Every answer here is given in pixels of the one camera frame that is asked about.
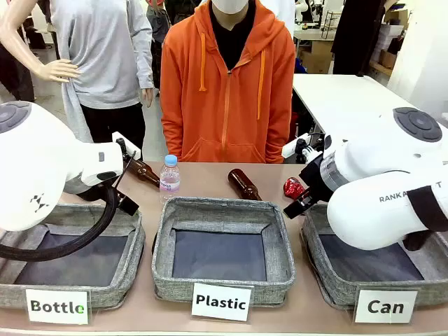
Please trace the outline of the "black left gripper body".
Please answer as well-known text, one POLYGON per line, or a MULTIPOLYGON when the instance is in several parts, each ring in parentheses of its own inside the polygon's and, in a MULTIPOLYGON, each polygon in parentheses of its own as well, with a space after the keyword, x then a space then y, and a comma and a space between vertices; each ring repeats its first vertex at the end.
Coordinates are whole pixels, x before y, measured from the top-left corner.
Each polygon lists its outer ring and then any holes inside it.
POLYGON ((65 183, 64 192, 71 195, 77 195, 87 202, 97 200, 104 200, 105 202, 114 200, 114 202, 118 202, 117 192, 113 191, 113 183, 116 182, 117 179, 117 177, 110 178, 105 181, 100 181, 96 185, 89 186, 81 181, 80 176, 77 176, 65 183))

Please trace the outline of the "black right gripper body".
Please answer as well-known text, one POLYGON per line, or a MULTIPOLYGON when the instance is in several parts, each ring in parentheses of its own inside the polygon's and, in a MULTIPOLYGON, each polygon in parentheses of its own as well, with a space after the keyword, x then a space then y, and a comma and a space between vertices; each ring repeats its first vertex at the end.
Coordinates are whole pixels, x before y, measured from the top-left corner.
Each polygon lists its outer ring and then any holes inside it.
POLYGON ((334 168, 334 159, 332 157, 315 157, 306 164, 306 167, 300 172, 300 178, 305 182, 307 188, 300 196, 300 203, 304 207, 311 207, 318 202, 329 202, 333 196, 332 190, 326 181, 332 183, 329 178, 327 168, 334 168))

